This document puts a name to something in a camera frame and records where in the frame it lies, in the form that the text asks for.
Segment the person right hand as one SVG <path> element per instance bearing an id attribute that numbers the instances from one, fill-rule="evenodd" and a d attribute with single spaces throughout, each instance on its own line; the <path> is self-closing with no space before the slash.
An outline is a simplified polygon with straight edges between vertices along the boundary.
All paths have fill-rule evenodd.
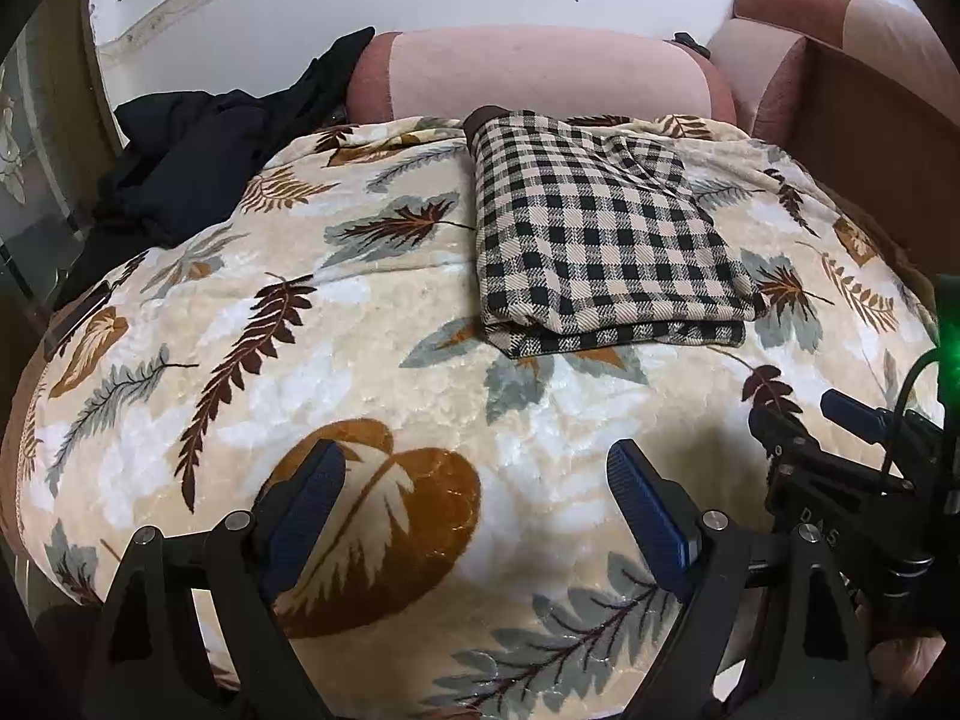
<path id="1" fill-rule="evenodd" d="M 872 676 L 893 695 L 912 695 L 945 646 L 939 634 L 880 642 L 869 653 Z"/>

